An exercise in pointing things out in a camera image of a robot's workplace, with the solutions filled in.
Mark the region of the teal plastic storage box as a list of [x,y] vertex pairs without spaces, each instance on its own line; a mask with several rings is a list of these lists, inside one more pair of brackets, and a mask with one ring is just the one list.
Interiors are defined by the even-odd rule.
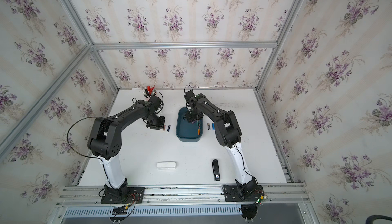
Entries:
[[187,111],[186,107],[182,107],[178,112],[176,136],[182,142],[197,142],[203,135],[203,119],[190,123],[186,119]]

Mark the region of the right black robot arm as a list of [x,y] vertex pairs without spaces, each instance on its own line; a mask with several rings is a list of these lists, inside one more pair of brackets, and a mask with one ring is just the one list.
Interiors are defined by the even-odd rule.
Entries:
[[188,91],[184,95],[188,111],[185,117],[188,122],[198,121],[204,115],[214,123],[215,136],[218,143],[228,151],[236,172],[236,183],[240,186],[257,185],[257,179],[249,172],[242,150],[242,131],[233,111],[225,111],[211,103],[200,93]]

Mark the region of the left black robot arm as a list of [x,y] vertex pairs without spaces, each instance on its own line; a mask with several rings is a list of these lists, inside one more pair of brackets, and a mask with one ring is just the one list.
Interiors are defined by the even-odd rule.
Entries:
[[162,130],[165,117],[158,114],[162,107],[163,101],[152,96],[147,101],[135,101],[131,107],[115,115],[94,120],[87,147],[101,161],[108,189],[119,190],[127,186],[118,156],[122,147],[123,130],[140,119],[148,129]]

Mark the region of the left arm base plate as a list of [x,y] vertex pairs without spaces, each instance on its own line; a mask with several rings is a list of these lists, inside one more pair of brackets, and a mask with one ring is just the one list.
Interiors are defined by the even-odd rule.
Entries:
[[104,192],[101,197],[101,204],[126,204],[135,201],[141,204],[143,201],[144,187],[125,187],[121,189],[113,189],[104,186]]

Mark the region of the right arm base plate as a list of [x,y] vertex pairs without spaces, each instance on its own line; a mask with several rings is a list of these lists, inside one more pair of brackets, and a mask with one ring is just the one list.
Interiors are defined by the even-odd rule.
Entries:
[[223,185],[222,191],[224,194],[225,202],[260,203],[266,199],[264,190],[261,185]]

